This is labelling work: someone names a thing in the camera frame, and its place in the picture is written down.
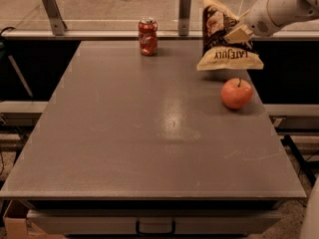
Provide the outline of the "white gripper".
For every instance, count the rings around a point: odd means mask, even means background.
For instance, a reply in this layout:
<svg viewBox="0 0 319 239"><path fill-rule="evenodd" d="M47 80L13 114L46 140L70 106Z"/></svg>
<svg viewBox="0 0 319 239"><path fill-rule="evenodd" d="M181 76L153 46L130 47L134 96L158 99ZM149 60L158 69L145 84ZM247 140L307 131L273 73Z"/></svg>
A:
<svg viewBox="0 0 319 239"><path fill-rule="evenodd" d="M276 26L268 13L268 0L256 1L250 9L240 16L243 24L231 27L226 31L223 40L228 44L245 43L252 34L260 37L271 36Z"/></svg>

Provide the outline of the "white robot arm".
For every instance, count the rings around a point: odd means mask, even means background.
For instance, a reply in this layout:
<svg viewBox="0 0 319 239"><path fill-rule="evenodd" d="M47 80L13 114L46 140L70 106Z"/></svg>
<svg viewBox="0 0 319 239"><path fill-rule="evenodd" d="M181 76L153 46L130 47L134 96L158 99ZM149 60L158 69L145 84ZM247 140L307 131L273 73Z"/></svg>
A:
<svg viewBox="0 0 319 239"><path fill-rule="evenodd" d="M269 37L289 24L318 19L318 9L319 0L257 0L226 31L224 40L236 44L249 41L252 35ZM288 136L285 140L313 186L299 239L319 239L319 177L308 169L292 140Z"/></svg>

